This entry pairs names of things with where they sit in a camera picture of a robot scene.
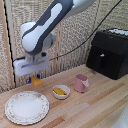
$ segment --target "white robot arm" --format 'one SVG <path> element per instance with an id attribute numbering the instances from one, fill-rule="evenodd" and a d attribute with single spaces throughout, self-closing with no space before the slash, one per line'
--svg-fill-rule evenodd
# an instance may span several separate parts
<path id="1" fill-rule="evenodd" d="M 15 74 L 22 76 L 47 68 L 49 66 L 47 53 L 42 55 L 41 51 L 45 51 L 54 45 L 56 37 L 55 33 L 51 31 L 59 22 L 84 11 L 95 1 L 54 0 L 37 22 L 28 22 L 21 25 L 20 35 L 26 57 L 14 61 Z"/>
<path id="2" fill-rule="evenodd" d="M 95 0 L 54 0 L 37 23 L 30 22 L 21 26 L 22 45 L 30 55 L 42 51 L 43 41 L 55 26 L 64 18 L 80 13 Z"/>

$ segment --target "wooden table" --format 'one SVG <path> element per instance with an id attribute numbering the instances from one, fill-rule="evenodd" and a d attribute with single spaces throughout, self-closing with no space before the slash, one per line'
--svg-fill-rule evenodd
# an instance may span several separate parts
<path id="1" fill-rule="evenodd" d="M 90 86 L 85 93 L 74 90 L 75 76 L 79 73 L 89 78 Z M 0 94 L 0 128 L 109 128 L 128 101 L 128 75 L 115 81 L 82 65 L 43 81 L 44 85 L 38 88 L 30 84 Z M 68 99 L 58 100 L 53 96 L 52 88 L 56 84 L 65 84 L 71 89 Z M 50 110 L 42 121 L 21 126 L 7 119 L 4 112 L 7 100 L 22 91 L 37 91 L 48 98 Z"/>

